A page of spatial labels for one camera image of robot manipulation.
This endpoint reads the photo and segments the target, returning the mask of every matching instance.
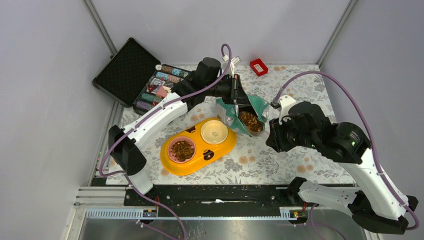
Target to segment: bowl filled with kibble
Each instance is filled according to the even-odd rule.
[[[169,158],[178,164],[187,163],[193,159],[195,153],[195,142],[186,136],[176,137],[168,145]]]
[[[239,112],[238,119],[240,119],[240,121],[244,124],[247,132],[251,136],[259,136],[259,134],[265,129],[265,125],[251,112]]]

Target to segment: empty bowl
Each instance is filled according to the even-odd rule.
[[[207,121],[200,130],[201,138],[208,144],[221,144],[228,137],[228,127],[218,120]]]
[[[190,144],[191,148],[194,149],[193,155],[190,158],[187,158],[184,161],[179,161],[176,158],[175,153],[172,150],[173,145],[176,144],[179,141],[187,141]],[[190,138],[186,137],[186,136],[176,137],[168,145],[168,156],[175,163],[178,163],[178,164],[187,163],[188,161],[190,161],[191,159],[193,159],[193,157],[195,156],[195,154],[196,154],[196,145],[195,145],[195,142],[193,140],[191,140]]]

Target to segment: white label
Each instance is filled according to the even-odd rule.
[[[263,72],[264,70],[262,69],[262,67],[259,64],[255,64],[253,65],[253,67],[258,71],[258,72]]]

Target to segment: white wall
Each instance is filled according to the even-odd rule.
[[[221,59],[315,63],[349,0],[93,0],[115,46],[129,37],[163,63]]]
[[[424,221],[424,2],[359,1],[321,68],[358,101],[395,184],[418,198]],[[337,120],[359,123],[353,107],[327,82]],[[424,227],[385,240],[422,239]]]
[[[0,2],[0,239],[57,240],[112,101],[110,52],[81,0]]]

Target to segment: floral pattern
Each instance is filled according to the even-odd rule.
[[[248,94],[258,95],[270,102],[279,88],[292,76],[305,71],[319,71],[317,65],[275,65],[268,64],[269,71],[260,77],[249,66],[237,66],[235,72],[240,74],[242,85]],[[192,71],[196,66],[180,66]],[[336,121],[329,96],[321,76],[310,74],[292,82],[283,94],[292,96],[297,102],[308,101],[318,104],[332,122]],[[269,119],[277,118],[279,112],[270,109]],[[186,175],[177,176],[164,169],[159,159],[159,152],[165,140],[206,118],[216,117],[215,98],[207,97],[205,102],[197,105],[190,112],[176,118],[142,149],[146,157],[146,168],[153,184],[288,184],[296,176],[315,183],[354,183],[352,177],[337,163],[322,157],[320,153],[305,147],[296,147],[289,152],[275,152],[265,145],[269,125],[259,137],[237,135],[237,144],[227,155]],[[131,108],[124,110],[121,126],[132,123],[140,116]],[[121,170],[113,160],[109,172]],[[121,174],[107,179],[109,185],[126,185]]]

